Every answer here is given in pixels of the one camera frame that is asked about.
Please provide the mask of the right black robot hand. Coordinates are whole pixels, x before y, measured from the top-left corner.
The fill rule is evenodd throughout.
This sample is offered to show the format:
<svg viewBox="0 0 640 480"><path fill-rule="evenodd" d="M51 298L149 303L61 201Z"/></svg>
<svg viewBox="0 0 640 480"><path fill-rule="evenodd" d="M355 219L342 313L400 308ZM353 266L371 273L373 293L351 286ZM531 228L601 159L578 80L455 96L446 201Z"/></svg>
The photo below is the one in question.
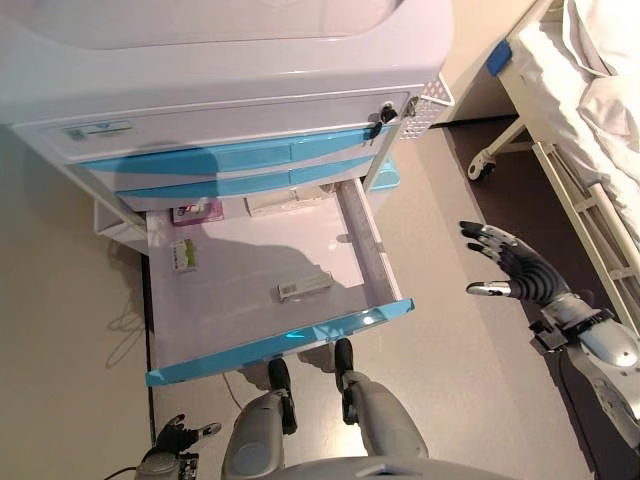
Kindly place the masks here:
<svg viewBox="0 0 640 480"><path fill-rule="evenodd" d="M504 281L472 282L466 292L531 301L545 307L571 289L541 254L514 234L499 227L462 220L460 233L471 239L467 248L494 262L507 275Z"/></svg>

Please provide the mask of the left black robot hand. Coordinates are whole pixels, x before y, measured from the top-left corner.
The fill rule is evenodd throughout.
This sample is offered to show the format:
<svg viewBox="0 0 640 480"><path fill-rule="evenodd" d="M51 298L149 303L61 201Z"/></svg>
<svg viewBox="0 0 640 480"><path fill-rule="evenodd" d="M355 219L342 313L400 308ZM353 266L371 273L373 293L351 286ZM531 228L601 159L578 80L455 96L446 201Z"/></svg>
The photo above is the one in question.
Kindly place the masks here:
<svg viewBox="0 0 640 480"><path fill-rule="evenodd" d="M186 415L180 413L171 418L158 434L152 447L154 452L178 455L195 445L198 441L218 434L222 424L218 422L206 424L200 428L187 428Z"/></svg>

